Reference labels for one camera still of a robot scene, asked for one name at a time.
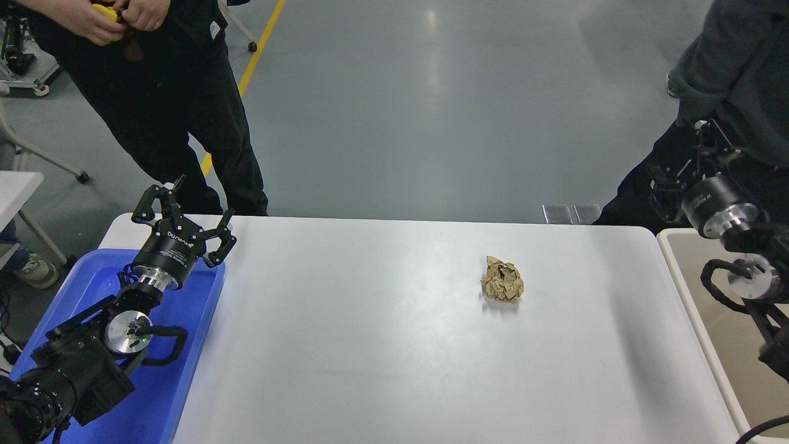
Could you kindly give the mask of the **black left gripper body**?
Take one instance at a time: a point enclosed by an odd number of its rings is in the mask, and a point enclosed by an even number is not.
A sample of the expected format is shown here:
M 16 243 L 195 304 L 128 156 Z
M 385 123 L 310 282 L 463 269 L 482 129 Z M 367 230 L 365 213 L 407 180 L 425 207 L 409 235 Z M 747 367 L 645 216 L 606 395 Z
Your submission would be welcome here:
M 197 258 L 206 252 L 204 241 L 195 241 L 200 225 L 189 220 L 157 220 L 150 237 L 136 255 L 136 273 L 160 269 L 174 280 L 186 280 Z

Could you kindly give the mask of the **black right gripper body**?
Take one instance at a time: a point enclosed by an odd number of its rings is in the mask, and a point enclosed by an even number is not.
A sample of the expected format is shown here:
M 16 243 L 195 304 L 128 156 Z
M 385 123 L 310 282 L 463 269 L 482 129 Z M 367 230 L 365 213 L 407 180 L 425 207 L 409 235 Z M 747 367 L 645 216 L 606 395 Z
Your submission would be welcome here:
M 750 230 L 750 195 L 725 175 L 702 179 L 688 188 L 680 208 L 700 236 Z

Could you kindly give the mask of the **person's left hand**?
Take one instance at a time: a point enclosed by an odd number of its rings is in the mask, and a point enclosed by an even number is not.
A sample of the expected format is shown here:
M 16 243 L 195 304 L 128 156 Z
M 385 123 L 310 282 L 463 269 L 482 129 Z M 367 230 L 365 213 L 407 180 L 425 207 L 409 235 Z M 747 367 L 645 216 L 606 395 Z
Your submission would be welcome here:
M 116 1 L 113 8 L 122 20 L 139 31 L 155 31 L 161 27 L 170 9 L 170 1 L 132 0 Z

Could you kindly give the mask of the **person's right hand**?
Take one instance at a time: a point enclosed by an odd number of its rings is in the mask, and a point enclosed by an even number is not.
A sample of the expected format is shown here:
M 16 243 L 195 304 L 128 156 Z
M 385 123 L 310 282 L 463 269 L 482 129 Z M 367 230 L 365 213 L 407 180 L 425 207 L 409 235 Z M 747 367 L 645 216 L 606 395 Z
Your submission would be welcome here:
M 124 23 L 113 22 L 91 1 L 62 1 L 57 22 L 71 33 L 83 37 L 99 47 L 120 41 L 126 34 Z

